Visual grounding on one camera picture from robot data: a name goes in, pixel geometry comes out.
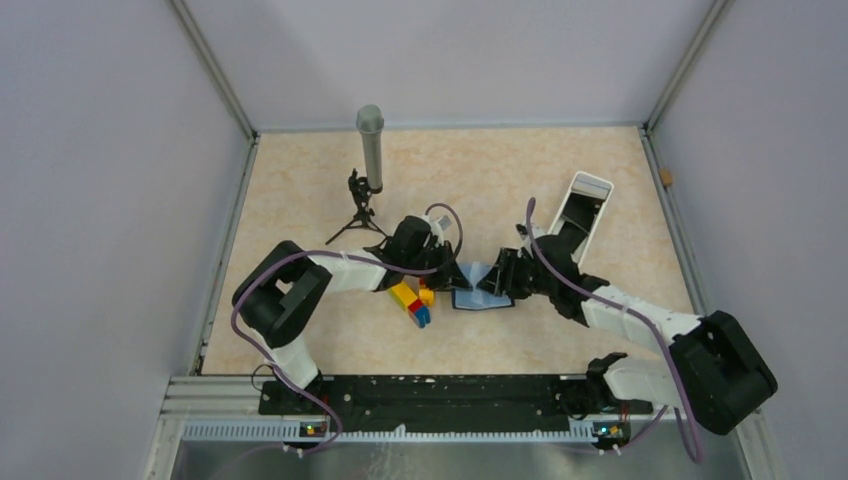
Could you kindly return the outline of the red yellow toy brick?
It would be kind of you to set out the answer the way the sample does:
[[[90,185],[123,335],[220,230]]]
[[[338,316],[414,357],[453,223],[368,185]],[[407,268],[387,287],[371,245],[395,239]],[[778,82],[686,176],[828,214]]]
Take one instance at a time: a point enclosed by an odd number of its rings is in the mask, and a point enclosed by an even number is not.
[[[435,292],[427,286],[423,278],[418,281],[418,297],[421,303],[427,307],[432,307],[435,303]]]

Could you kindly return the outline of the black mini tripod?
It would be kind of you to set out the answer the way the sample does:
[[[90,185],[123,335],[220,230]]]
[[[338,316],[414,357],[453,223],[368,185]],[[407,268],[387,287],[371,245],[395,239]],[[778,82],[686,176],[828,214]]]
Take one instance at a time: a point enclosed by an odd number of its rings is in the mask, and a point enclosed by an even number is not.
[[[359,176],[357,170],[353,169],[347,179],[347,185],[356,207],[356,212],[351,220],[332,235],[325,244],[330,245],[344,232],[349,230],[369,230],[386,237],[387,233],[374,221],[375,211],[370,206],[370,200],[375,194],[375,191],[370,188],[367,177]]]

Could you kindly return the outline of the yellow green toy brick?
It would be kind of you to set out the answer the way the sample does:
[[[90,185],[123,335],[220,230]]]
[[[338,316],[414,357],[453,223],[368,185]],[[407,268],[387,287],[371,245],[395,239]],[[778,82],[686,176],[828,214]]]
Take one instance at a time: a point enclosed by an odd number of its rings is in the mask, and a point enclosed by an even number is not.
[[[405,311],[414,312],[422,306],[417,293],[403,281],[390,287],[388,293],[397,305]]]

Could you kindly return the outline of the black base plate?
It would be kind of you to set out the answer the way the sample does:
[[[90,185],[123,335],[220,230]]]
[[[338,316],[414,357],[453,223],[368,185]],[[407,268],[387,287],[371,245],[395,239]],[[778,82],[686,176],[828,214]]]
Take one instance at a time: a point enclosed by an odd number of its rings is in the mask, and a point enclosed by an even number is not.
[[[262,415],[322,415],[332,409],[346,433],[564,432],[595,415],[647,415],[646,401],[615,400],[584,376],[336,375],[320,376],[304,393],[263,383]]]

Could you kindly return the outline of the grey microphone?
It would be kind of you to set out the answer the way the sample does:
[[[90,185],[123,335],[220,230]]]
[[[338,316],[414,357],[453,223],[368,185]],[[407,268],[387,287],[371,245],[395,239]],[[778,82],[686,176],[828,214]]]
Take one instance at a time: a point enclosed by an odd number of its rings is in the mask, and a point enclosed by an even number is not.
[[[381,109],[374,104],[357,111],[356,127],[361,137],[368,187],[374,193],[383,190],[381,135],[385,125]]]

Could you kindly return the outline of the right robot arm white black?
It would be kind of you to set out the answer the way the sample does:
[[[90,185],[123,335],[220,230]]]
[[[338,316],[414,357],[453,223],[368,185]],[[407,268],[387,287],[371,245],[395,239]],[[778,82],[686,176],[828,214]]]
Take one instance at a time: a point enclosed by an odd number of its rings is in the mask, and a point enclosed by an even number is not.
[[[612,412],[625,400],[682,410],[707,431],[726,435],[778,391],[778,382],[738,320],[716,310],[706,316],[675,312],[629,295],[581,272],[589,234],[517,228],[520,248],[504,247],[478,282],[496,296],[548,298],[563,317],[618,335],[660,360],[609,354],[590,364],[589,404]]]

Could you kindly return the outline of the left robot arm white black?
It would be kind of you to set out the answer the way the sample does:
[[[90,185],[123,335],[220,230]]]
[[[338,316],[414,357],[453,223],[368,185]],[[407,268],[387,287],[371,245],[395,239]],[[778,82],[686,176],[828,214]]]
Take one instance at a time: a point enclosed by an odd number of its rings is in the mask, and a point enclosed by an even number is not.
[[[456,246],[445,232],[457,216],[408,215],[379,244],[351,253],[280,242],[239,285],[233,312],[254,346],[285,376],[283,401],[297,413],[319,404],[319,369],[304,330],[322,298],[346,291],[382,292],[417,277],[431,290],[466,289]]]

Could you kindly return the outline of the dark blue card holder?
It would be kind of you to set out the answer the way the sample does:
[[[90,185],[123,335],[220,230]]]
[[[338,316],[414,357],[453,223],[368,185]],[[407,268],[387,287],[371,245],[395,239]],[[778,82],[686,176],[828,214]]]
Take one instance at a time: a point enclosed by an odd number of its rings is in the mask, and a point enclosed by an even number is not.
[[[471,290],[454,290],[452,292],[452,308],[460,311],[485,311],[512,308],[515,301],[508,296],[496,296],[476,284],[482,280],[491,269],[491,264],[480,262],[460,263],[459,268],[464,277],[472,284]]]

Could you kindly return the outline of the aluminium frame rail right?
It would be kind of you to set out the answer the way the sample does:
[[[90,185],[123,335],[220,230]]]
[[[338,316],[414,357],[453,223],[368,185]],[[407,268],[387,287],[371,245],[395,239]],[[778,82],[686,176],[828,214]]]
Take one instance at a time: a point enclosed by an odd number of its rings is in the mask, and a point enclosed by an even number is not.
[[[641,144],[646,155],[661,210],[670,233],[677,261],[691,306],[698,314],[710,311],[711,302],[693,243],[693,223],[687,218],[685,202],[686,175],[679,174],[686,150],[692,143],[695,128],[700,125],[685,116],[679,104],[686,100],[688,86],[698,64],[708,50],[712,37],[732,9],[732,1],[711,1],[677,61],[672,74],[654,103],[647,119],[639,127]],[[661,185],[658,171],[668,169],[673,184]]]

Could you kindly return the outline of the red blue toy brick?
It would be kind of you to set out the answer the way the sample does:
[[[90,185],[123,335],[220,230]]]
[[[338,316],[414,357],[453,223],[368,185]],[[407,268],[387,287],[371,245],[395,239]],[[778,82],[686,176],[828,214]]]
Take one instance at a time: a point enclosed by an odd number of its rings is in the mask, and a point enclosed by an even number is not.
[[[431,313],[427,305],[416,300],[406,307],[410,319],[418,328],[425,328],[431,323]]]

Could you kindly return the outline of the small brown cork piece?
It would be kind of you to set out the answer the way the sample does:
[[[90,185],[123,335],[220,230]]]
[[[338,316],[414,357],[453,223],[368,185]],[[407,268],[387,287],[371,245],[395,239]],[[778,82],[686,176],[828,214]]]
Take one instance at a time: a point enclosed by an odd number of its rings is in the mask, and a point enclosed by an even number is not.
[[[660,178],[661,185],[664,188],[668,188],[673,184],[673,177],[671,172],[668,169],[662,168],[658,171],[658,175]]]

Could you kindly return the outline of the white card tray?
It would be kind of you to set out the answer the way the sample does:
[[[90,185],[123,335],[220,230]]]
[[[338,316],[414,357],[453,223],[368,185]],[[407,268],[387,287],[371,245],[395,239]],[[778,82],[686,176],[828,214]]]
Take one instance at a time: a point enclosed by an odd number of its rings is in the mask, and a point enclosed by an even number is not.
[[[613,192],[611,181],[578,171],[548,228],[549,235],[565,242],[578,266],[583,263]]]

